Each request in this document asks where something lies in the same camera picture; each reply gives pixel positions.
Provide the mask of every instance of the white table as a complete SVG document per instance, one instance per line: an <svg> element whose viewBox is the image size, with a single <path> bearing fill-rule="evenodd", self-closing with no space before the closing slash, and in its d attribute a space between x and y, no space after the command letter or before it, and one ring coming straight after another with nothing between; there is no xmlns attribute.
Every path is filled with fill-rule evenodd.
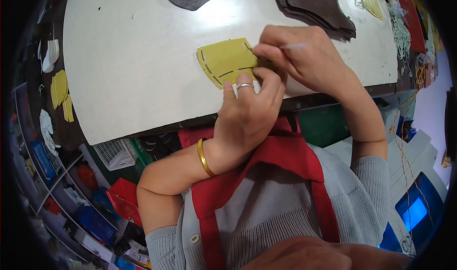
<svg viewBox="0 0 457 270"><path fill-rule="evenodd" d="M339 0L357 38L334 40L364 86L397 81L397 50L385 0L384 21ZM68 0L63 50L69 91L89 144L216 113L222 91L206 77L196 49L246 37L267 24L306 26L275 0L210 0L197 11L168 0ZM285 97L312 91L288 82Z"/></svg>

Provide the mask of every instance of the yellow wire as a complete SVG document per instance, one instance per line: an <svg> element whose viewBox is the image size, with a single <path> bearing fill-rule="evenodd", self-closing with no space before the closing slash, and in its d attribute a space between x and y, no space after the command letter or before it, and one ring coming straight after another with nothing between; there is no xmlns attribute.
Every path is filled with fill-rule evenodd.
<svg viewBox="0 0 457 270"><path fill-rule="evenodd" d="M419 90L422 88L422 85L425 83L425 77L426 77L426 74L425 74L425 67L426 67L426 64L423 64L422 66L418 67L416 69L416 83L419 85L417 91L414 93L414 95L410 96L399 108L398 108L398 111L397 111L397 114L395 115L395 119L394 119L394 122L397 120L397 116L398 114L400 113L400 109L409 101L412 99L411 103L409 104L409 107L405 113L405 116L404 118L406 118L406 116L408 115L408 112L409 112L409 109L411 108L417 94L419 93ZM406 162L408 163L408 166L409 166L409 170L411 172L411 177L413 178L414 180L414 184L417 188L417 190L419 190L420 194L422 195L422 197L424 198L425 202L426 202L426 205L427 205L427 213L429 215L429 218L430 218L430 221L431 221L431 224L433 226L433 220L431 218L431 215L430 215L430 207L429 207L429 204L428 204L428 201L424 195L424 193L422 193L421 189L419 188L419 186L417 185L417 182L416 182L416 179L414 178L413 176L413 170L411 168L411 164L409 163L409 160L408 158L406 157L406 155L404 154L403 152L403 125L404 125L404 120L402 122L402 126L401 126L401 137L402 137L402 144L401 144L401 147L400 147L400 144L398 143L398 139L397 139L397 136L395 135L395 141L397 142L397 146L398 148L400 149L401 153L402 153L402 169L403 169L403 176L405 178L405 181L406 181L406 195L407 195L407 198L408 198L408 214L409 214L409 225L411 226L411 213L409 211L409 191L408 191L408 179L406 177L406 173L404 171L404 161L403 161L403 158L406 159ZM409 249L411 250L412 248L412 244L413 244L413 229L411 228L410 230L411 232L411 241L410 241L410 246L409 246Z"/></svg>

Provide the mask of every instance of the hand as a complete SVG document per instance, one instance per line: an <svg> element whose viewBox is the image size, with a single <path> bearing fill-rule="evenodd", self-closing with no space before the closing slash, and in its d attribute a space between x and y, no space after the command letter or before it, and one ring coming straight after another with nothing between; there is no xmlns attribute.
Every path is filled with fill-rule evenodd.
<svg viewBox="0 0 457 270"><path fill-rule="evenodd" d="M215 174L241 164L265 140L278 118L285 83L278 74L264 67L255 68L254 74L263 80L258 95L253 88L244 86L238 90L236 99L232 84L229 81L224 83L224 103L218 112L214 137L203 143L203 150L208 149L212 153L208 157L205 152L205 157ZM243 83L252 84L248 73L242 73L236 79L236 84Z"/></svg>
<svg viewBox="0 0 457 270"><path fill-rule="evenodd" d="M282 49L291 44L306 44L306 48ZM318 26L269 25L265 27L253 53L271 60L306 87L337 99L345 91L361 86L325 31Z"/></svg>

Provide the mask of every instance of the gray knit sweater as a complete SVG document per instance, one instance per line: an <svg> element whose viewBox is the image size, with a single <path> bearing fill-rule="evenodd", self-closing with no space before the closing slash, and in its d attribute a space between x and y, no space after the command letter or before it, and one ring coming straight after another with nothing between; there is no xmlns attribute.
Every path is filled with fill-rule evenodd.
<svg viewBox="0 0 457 270"><path fill-rule="evenodd" d="M364 156L350 169L326 150L309 146L322 165L341 242L379 245L387 225L387 162L378 156ZM322 238L310 194L308 180L272 165L254 166L227 204L216 210L227 269L243 267L289 237ZM188 192L178 225L146 236L153 269L205 269L201 241L195 243L199 233Z"/></svg>

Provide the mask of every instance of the red apron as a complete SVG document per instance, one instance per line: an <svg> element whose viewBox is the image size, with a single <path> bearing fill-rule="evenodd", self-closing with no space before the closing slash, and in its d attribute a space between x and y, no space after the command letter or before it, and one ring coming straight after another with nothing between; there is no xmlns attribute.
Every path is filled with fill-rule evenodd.
<svg viewBox="0 0 457 270"><path fill-rule="evenodd" d="M212 138L213 132L213 128L181 130L179 137L182 147L186 148L195 144L202 137ZM319 159L308 147L301 134L292 132L287 119L280 117L272 128L270 136L255 149L247 164L214 178L195 183L191 187L194 209L200 223L203 256L208 270L226 269L226 259L221 247L215 210L223 207L229 201L247 171L259 162L278 165L284 170L292 171L306 180L311 180L314 209L317 213L322 238L327 242L340 242L338 222L323 184L323 172Z"/></svg>

